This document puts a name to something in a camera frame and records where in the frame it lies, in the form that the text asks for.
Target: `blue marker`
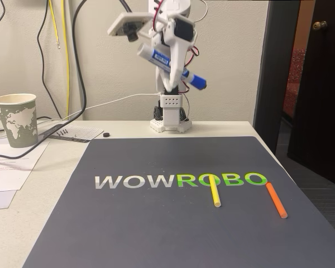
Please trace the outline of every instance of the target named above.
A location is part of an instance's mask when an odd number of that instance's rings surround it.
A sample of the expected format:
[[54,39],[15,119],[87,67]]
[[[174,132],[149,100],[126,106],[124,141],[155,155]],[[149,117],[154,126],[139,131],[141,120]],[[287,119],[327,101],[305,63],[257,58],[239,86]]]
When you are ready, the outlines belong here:
[[[164,54],[156,51],[146,44],[141,44],[138,49],[138,55],[170,73],[170,59]],[[191,73],[186,68],[183,71],[181,79],[182,81],[185,81],[200,90],[207,87],[207,82],[205,79]]]

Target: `door frame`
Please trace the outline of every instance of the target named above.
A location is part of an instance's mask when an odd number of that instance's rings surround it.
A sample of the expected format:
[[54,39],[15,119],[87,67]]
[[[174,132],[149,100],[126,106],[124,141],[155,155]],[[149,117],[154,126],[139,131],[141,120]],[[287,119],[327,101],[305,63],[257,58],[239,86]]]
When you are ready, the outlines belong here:
[[253,127],[275,154],[300,1],[269,1]]

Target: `white paper sheet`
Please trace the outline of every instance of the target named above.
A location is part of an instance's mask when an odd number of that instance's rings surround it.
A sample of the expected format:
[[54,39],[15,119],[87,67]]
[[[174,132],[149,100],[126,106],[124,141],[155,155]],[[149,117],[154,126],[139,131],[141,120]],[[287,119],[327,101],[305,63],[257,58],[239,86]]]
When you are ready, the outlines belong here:
[[[48,142],[43,142],[21,159],[0,158],[0,192],[21,189],[47,145]],[[12,148],[6,138],[0,139],[0,154],[2,155],[17,156],[28,149],[29,147]]]
[[16,191],[0,192],[0,209],[8,208]]

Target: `door knob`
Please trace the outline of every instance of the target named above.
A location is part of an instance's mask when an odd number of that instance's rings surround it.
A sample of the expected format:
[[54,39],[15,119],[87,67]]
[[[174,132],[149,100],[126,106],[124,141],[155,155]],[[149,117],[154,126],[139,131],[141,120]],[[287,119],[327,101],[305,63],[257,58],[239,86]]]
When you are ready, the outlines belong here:
[[326,21],[317,21],[316,23],[313,24],[313,30],[314,31],[319,31],[320,29],[325,30],[328,27],[328,24]]

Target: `mouse pad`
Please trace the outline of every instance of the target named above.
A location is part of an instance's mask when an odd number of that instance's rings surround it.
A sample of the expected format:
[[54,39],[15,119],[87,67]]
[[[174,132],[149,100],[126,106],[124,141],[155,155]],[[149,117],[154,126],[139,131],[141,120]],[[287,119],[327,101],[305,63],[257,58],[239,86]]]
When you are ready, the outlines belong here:
[[335,230],[254,137],[93,140],[24,267],[335,267]]

